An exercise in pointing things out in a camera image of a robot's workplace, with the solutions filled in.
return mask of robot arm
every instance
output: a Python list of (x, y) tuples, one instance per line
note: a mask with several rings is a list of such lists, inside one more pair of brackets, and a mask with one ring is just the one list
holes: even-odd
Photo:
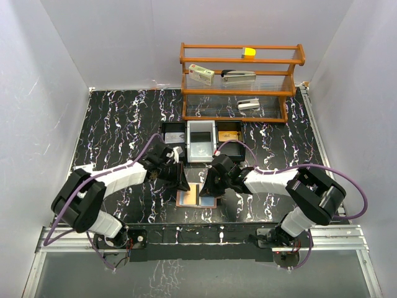
[(141, 160), (127, 161), (103, 171), (93, 171), (93, 165), (74, 170), (51, 205), (58, 215), (66, 201), (83, 181), (101, 172), (111, 172), (85, 185), (66, 209), (62, 220), (78, 233), (91, 231), (104, 235), (115, 246), (125, 243), (127, 227), (116, 217), (100, 210), (104, 198), (128, 186), (145, 183), (154, 179), (167, 182), (166, 187), (183, 191), (190, 190), (183, 163), (179, 161), (179, 147), (169, 148), (164, 144), (155, 145)]
[(262, 174), (243, 168), (224, 154), (214, 157), (200, 196), (220, 196), (226, 188), (256, 194), (271, 192), (291, 196), (297, 208), (288, 213), (275, 230), (259, 240), (289, 246), (312, 226), (328, 225), (346, 192), (335, 180), (317, 168), (302, 168), (279, 174)]

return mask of stapler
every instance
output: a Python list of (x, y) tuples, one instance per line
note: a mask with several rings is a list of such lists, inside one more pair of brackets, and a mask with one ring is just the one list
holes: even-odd
[(223, 70), (221, 81), (224, 83), (249, 83), (255, 82), (255, 71), (246, 70)]
[(259, 104), (258, 98), (245, 99), (243, 101), (237, 102), (237, 108), (239, 109), (239, 111), (257, 109), (260, 106), (261, 105)]

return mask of marble tabletop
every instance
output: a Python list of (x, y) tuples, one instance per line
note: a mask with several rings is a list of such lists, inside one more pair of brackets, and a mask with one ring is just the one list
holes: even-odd
[[(322, 163), (299, 89), (287, 99), (287, 111), (286, 124), (244, 124), (246, 143), (262, 169)], [(95, 170), (102, 170), (120, 165), (136, 156), (164, 121), (183, 121), (180, 90), (95, 91), (89, 98), (73, 166), (93, 163)], [(248, 152), (244, 164), (253, 164)], [(204, 182), (206, 172), (203, 164), (185, 167), (189, 182)], [(102, 210), (130, 224), (200, 224), (278, 222), (294, 206), (288, 196), (237, 194), (229, 189), (216, 209), (176, 207), (176, 191), (155, 180), (110, 195)]]

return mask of shelf rack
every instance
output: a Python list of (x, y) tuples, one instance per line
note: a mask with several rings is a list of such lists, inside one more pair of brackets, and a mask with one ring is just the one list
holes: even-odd
[[(244, 47), (255, 48), (255, 58), (241, 58), (241, 52)], [(285, 45), (186, 45), (181, 44), (181, 53), (179, 56), (180, 63), (182, 64), (182, 94), (184, 96), (184, 106), (182, 115), (184, 120), (242, 120), (248, 122), (283, 122), (287, 121), (287, 112), (285, 108), (285, 100), (287, 97), (295, 95), (295, 83), (293, 80), (293, 72), (295, 65), (305, 64), (305, 53), (301, 44), (296, 46)], [(282, 66), (286, 70), (253, 70), (257, 77), (255, 82), (252, 83), (234, 83), (225, 84), (221, 82), (221, 71), (214, 70), (215, 77), (211, 86), (199, 83), (189, 78), (189, 69), (186, 68), (186, 63), (196, 63), (200, 66), (203, 64), (211, 64), (212, 70), (217, 63), (230, 63), (230, 64), (244, 64), (244, 70), (253, 70), (260, 65), (268, 66)], [(187, 107), (191, 104), (188, 103), (192, 96), (207, 97), (209, 102), (214, 103), (218, 96), (234, 96), (231, 102), (234, 116), (220, 117), (214, 116), (197, 116), (188, 115), (186, 113)], [(266, 102), (269, 97), (274, 100), (277, 97), (279, 100), (279, 111), (275, 114), (280, 117), (246, 117), (244, 113), (240, 113), (241, 117), (235, 117), (239, 114), (236, 101), (240, 97), (254, 96), (259, 97), (262, 103)]]

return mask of white wall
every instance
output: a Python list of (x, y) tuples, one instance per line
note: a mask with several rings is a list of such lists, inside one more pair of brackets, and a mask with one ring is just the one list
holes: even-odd
[(0, 1), (0, 296), (20, 297), (88, 90), (39, 0)]
[(181, 86), (185, 43), (302, 43), (313, 77), (352, 0), (41, 0), (88, 86)]
[[(362, 225), (385, 297), (397, 296), (397, 2), (356, 0), (310, 84), (316, 120), (333, 167), (369, 197)], [(347, 189), (347, 211), (362, 208)]]

